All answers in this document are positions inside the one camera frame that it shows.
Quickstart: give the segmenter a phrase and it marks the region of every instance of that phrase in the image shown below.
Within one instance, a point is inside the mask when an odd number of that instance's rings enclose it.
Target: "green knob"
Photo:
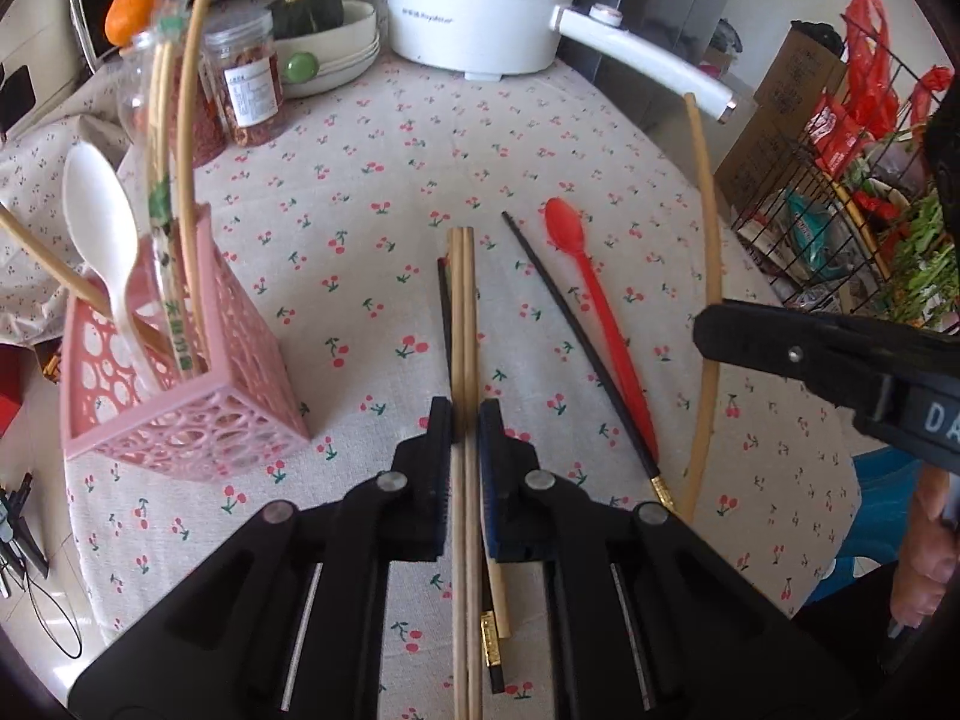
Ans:
[[[283,68],[283,80],[287,83],[306,83],[317,77],[320,62],[309,52],[297,52],[288,60]]]

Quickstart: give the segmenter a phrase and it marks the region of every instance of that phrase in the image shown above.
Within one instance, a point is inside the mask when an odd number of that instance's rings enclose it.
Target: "red spoon handle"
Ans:
[[[607,303],[607,297],[604,295],[599,279],[593,272],[589,257],[582,253],[577,255],[576,259],[580,266],[580,273],[587,284],[587,292],[593,298],[593,303],[597,307],[600,325],[603,327],[603,334],[607,339],[607,348],[613,359],[613,371],[616,374],[616,380],[620,383],[620,394],[623,395],[627,408],[630,410],[634,422],[637,423],[637,428],[640,429],[640,435],[643,436],[643,440],[650,447],[654,460],[659,462],[654,422],[650,418],[650,409],[647,408],[647,399],[643,396],[640,380],[637,379],[634,361],[630,359],[630,351],[623,341],[620,328],[616,324],[616,318],[613,317],[610,303]]]

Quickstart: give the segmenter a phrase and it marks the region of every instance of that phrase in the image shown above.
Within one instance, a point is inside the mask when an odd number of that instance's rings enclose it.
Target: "red spoon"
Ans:
[[[551,197],[546,201],[545,214],[546,231],[550,240],[564,254],[573,257],[580,267],[580,274],[587,285],[587,292],[592,296],[597,307],[603,334],[607,339],[607,348],[613,358],[613,370],[620,383],[620,393],[656,461],[659,459],[659,451],[656,448],[654,423],[650,418],[646,398],[643,397],[643,391],[640,389],[640,381],[637,380],[634,362],[630,359],[630,352],[627,351],[627,344],[623,341],[610,303],[607,303],[603,287],[600,286],[600,281],[590,264],[590,258],[584,250],[584,226],[580,220],[580,213],[560,197]]]

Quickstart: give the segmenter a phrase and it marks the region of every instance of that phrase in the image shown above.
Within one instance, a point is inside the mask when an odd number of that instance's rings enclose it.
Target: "white bowl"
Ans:
[[[318,71],[323,65],[337,62],[368,50],[376,40],[376,10],[359,0],[344,0],[344,25],[312,35],[277,40],[277,61],[280,77],[285,75],[287,63],[298,53],[312,55]]]
[[[320,66],[320,71],[304,83],[283,83],[283,98],[295,100],[329,92],[361,76],[376,61],[380,52],[380,37],[376,35],[371,45],[337,62],[328,62]]]

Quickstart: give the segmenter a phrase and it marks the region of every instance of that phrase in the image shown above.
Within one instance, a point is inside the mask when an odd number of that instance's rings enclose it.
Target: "spoon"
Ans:
[[[597,307],[600,325],[603,327],[607,349],[613,359],[613,371],[616,372],[621,394],[623,394],[623,399],[627,403],[627,408],[630,410],[634,422],[637,423],[637,428],[640,428],[640,434],[650,447],[650,453],[656,460],[659,458],[659,452],[656,448],[654,423],[650,418],[646,398],[643,396],[642,389],[640,389],[640,381],[637,380],[634,362],[630,359],[630,352],[627,351],[627,344],[623,341],[620,328],[616,324],[616,318],[613,317],[610,303],[607,303],[603,287],[600,286],[600,281],[594,274],[590,258],[587,256],[586,245],[584,244],[584,226],[580,220],[580,212],[560,197],[551,197],[546,201],[545,217],[546,231],[550,240],[564,254],[573,257],[580,267],[580,276],[583,276],[584,283],[587,285],[587,292],[593,298],[593,303]]]
[[[113,325],[126,344],[143,391],[159,394],[160,383],[133,329],[127,306],[127,285],[140,250],[133,210],[113,167],[90,143],[77,143],[66,156],[64,215],[80,257],[107,287]]]

